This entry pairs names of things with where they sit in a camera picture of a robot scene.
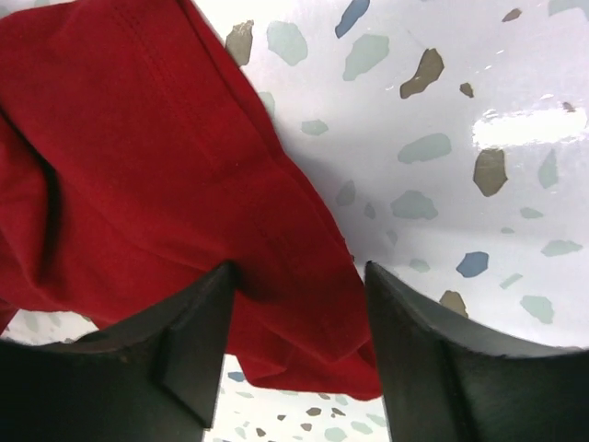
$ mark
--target cloth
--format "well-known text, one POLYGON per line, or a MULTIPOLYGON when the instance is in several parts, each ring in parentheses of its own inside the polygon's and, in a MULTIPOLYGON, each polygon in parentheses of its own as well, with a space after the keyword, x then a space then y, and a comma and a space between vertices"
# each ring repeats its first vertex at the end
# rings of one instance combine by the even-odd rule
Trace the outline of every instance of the cloth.
POLYGON ((188 0, 42 7, 0 35, 0 326, 108 326, 232 260, 250 383, 380 394, 343 238, 188 0))

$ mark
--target red towel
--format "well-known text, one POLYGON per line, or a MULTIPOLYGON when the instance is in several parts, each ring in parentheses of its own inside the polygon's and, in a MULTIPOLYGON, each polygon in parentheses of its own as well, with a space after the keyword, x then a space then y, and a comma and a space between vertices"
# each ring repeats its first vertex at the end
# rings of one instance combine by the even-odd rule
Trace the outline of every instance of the red towel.
POLYGON ((106 326, 228 259, 249 382, 380 394, 343 238, 189 0, 33 9, 0 36, 0 325, 106 326))

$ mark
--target red cloth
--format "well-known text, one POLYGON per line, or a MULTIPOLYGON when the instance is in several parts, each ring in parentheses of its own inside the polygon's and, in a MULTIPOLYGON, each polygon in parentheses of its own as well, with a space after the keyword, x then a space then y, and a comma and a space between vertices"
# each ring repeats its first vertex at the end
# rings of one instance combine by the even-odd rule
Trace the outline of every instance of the red cloth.
POLYGON ((188 0, 49 6, 0 35, 0 326, 105 326, 230 259, 249 382, 380 394, 341 234, 188 0))

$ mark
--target red fabric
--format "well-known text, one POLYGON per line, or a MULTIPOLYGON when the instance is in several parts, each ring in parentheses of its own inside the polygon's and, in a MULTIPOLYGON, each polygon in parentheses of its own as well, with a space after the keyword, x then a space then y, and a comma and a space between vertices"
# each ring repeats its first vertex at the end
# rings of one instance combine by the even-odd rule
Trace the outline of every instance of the red fabric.
POLYGON ((341 234, 188 0, 49 6, 0 35, 4 322, 108 325, 230 259, 228 352, 253 385, 380 394, 341 234))

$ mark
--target terrazzo surface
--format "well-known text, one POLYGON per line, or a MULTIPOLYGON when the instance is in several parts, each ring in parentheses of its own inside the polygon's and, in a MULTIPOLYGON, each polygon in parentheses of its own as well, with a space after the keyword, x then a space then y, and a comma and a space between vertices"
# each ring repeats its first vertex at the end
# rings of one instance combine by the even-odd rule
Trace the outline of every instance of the terrazzo surface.
MULTIPOLYGON (((49 3, 0 0, 0 17, 49 3)), ((589 345, 589 1, 196 3, 359 270, 377 261, 515 336, 589 345)), ((21 312, 7 335, 89 326, 21 312)), ((387 440, 380 401, 254 389, 230 356, 222 386, 208 442, 387 440)))

